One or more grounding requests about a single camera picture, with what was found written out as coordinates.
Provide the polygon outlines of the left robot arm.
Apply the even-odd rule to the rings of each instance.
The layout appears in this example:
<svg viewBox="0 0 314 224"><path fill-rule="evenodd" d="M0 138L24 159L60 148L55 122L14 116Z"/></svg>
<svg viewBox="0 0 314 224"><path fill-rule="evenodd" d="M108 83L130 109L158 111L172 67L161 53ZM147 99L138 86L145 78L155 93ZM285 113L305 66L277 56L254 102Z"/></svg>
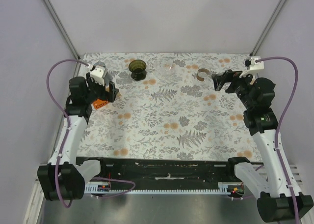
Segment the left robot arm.
<svg viewBox="0 0 314 224"><path fill-rule="evenodd" d="M58 145L47 165L40 165L37 170L44 197L50 201L81 199L90 180L103 181L108 175L107 167L100 165L98 160L85 161L77 166L76 158L92 104L97 100L114 102L119 90L109 73L98 70L85 77L70 79L69 90Z"/></svg>

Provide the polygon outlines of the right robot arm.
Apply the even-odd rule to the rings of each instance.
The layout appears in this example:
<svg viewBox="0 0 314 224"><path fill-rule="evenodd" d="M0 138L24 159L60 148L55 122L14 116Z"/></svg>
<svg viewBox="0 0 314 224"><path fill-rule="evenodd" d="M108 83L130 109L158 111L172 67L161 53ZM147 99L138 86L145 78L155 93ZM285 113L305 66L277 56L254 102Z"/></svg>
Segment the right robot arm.
<svg viewBox="0 0 314 224"><path fill-rule="evenodd" d="M266 177L243 157L229 158L225 177L229 181L240 179L257 200L260 217L266 223L295 220L299 223L314 206L313 198L305 195L296 182L285 156L279 123L271 109L275 84L267 78L253 80L251 74L227 70L213 74L215 91L225 83L226 93L234 93L243 103L245 126L248 128L261 154Z"/></svg>

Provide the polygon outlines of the dark green coffee dripper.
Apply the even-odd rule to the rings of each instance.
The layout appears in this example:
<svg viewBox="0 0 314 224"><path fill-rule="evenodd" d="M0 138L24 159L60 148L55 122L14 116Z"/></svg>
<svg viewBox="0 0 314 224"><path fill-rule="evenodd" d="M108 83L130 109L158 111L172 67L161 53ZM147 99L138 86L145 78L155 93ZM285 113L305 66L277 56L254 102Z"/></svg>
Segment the dark green coffee dripper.
<svg viewBox="0 0 314 224"><path fill-rule="evenodd" d="M135 81L141 81L146 78L147 64L145 61L136 59L129 63L129 71L131 72L131 78Z"/></svg>

